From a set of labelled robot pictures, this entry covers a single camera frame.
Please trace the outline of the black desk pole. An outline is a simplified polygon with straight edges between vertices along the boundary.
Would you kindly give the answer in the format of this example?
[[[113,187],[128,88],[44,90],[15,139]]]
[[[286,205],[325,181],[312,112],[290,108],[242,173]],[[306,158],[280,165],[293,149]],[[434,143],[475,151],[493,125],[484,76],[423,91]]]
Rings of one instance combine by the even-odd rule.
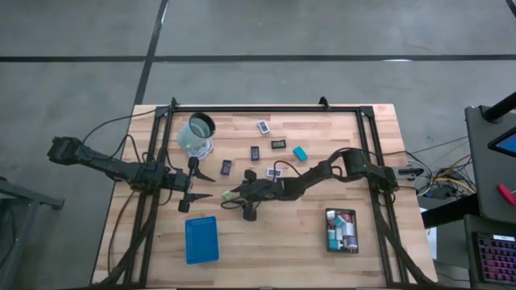
[[[481,114],[487,122],[499,123],[510,111],[516,110],[516,91],[505,97],[494,106],[481,107]]]

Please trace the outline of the white paper sheet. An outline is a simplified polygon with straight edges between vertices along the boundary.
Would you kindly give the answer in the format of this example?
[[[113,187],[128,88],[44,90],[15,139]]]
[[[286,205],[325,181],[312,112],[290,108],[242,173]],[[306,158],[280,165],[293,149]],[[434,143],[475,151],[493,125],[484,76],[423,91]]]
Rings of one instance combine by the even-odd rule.
[[[437,228],[431,227],[426,229],[427,241],[429,243],[431,257],[437,259]]]

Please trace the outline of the tablet screen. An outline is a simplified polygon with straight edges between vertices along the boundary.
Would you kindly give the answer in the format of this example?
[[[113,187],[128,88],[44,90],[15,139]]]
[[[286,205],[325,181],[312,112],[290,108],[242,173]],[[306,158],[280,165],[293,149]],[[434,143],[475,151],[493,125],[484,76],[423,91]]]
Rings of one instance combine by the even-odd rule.
[[[489,142],[488,149],[516,158],[516,126]]]

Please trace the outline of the black plastic basket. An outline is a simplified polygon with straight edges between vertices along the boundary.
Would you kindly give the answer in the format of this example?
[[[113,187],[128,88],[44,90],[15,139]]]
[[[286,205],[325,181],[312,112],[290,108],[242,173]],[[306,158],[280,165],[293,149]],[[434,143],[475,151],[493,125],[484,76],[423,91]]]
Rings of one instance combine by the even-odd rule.
[[[356,211],[353,209],[326,208],[327,251],[344,254],[358,254],[358,232]]]

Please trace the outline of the backlit keyboard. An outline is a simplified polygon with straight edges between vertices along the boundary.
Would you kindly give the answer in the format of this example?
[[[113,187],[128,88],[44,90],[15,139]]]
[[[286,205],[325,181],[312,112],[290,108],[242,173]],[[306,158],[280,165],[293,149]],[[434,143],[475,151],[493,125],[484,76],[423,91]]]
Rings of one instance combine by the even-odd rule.
[[[516,287],[516,236],[473,233],[472,240],[481,281]]]

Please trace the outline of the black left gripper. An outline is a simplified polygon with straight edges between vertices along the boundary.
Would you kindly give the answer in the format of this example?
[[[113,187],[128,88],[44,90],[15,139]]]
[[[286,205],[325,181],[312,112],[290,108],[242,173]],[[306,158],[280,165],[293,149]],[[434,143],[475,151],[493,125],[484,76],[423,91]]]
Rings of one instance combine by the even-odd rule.
[[[163,179],[163,188],[172,191],[180,191],[184,193],[183,198],[179,201],[178,211],[188,213],[190,205],[199,199],[212,197],[211,194],[205,193],[191,193],[192,177],[200,180],[214,182],[214,179],[201,173],[199,169],[199,159],[197,157],[190,157],[188,162],[189,171],[185,172],[183,169],[174,169],[172,173],[166,173]]]

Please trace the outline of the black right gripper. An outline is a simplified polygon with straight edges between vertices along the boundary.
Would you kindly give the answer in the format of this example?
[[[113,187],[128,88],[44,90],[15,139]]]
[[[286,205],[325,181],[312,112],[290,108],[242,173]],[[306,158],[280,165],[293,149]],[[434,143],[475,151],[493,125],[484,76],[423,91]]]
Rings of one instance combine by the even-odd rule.
[[[257,213],[253,201],[276,200],[284,192],[284,189],[281,182],[267,179],[257,180],[256,173],[251,169],[246,169],[242,183],[231,191],[233,193],[241,192],[241,197],[244,199],[239,198],[233,203],[243,210],[245,221],[254,222]]]

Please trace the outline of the grey operator desk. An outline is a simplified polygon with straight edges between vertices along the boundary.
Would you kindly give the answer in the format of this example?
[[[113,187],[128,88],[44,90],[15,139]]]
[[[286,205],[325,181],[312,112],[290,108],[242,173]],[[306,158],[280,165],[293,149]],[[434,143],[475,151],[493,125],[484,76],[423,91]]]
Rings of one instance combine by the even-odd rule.
[[[516,206],[497,190],[499,184],[516,189],[516,157],[488,148],[490,142],[516,129],[516,113],[507,114],[499,123],[487,122],[478,107],[468,107],[464,113],[480,213],[490,220],[516,224]]]

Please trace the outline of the grey metal table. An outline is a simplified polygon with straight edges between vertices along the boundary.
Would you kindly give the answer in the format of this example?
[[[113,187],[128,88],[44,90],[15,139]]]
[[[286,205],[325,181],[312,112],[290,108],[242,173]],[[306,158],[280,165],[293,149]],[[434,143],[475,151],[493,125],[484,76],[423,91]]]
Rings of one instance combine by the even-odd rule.
[[[9,290],[19,268],[24,247],[31,233],[35,215],[41,205],[48,205],[53,210],[62,210],[65,200],[50,197],[42,193],[12,184],[0,177],[0,200],[6,201],[10,208],[16,202],[28,207],[20,226],[14,226],[13,242],[6,255],[0,259],[0,290]]]

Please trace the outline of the red hand tool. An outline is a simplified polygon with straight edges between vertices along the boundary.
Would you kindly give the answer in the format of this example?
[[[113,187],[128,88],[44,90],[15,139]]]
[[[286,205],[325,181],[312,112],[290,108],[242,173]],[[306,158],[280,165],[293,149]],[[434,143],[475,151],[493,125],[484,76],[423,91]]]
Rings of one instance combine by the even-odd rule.
[[[516,190],[512,191],[504,184],[498,184],[497,190],[509,205],[516,206]]]

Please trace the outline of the blue plastic basket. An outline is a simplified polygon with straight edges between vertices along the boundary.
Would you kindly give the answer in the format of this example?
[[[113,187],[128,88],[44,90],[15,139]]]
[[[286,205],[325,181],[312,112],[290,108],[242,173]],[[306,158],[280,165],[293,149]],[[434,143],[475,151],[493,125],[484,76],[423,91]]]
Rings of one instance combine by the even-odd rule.
[[[188,265],[219,260],[218,229],[215,216],[185,221],[185,261]]]

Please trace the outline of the black aluminium table frame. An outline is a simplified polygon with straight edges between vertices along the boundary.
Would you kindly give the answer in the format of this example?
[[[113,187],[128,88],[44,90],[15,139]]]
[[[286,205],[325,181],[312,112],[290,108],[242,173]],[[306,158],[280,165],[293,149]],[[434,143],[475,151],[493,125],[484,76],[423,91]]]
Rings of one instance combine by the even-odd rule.
[[[286,176],[308,171],[341,147],[369,152],[377,165],[406,164],[401,132],[391,105],[179,105],[166,118],[153,106],[136,106],[123,159],[137,151],[157,157],[166,147],[168,162],[187,164],[177,133],[195,112],[215,122],[213,151],[200,163],[214,182],[196,180],[193,190],[212,197],[178,211],[181,194],[138,194],[124,183],[114,187],[92,283],[101,287],[117,264],[118,286],[135,288],[367,288],[436,281],[435,267],[414,190],[403,183],[396,193],[381,193],[367,180],[325,180],[297,201],[266,201],[257,219],[247,222],[241,209],[223,209],[223,194],[237,187],[246,169],[259,177],[280,168]],[[263,135],[257,123],[265,120]],[[286,148],[273,150],[273,140]],[[260,160],[251,161],[251,147]],[[293,153],[302,147],[308,159]],[[223,160],[229,176],[220,174]],[[359,253],[327,251],[326,208],[356,211]],[[185,221],[215,216],[219,260],[188,265]]]

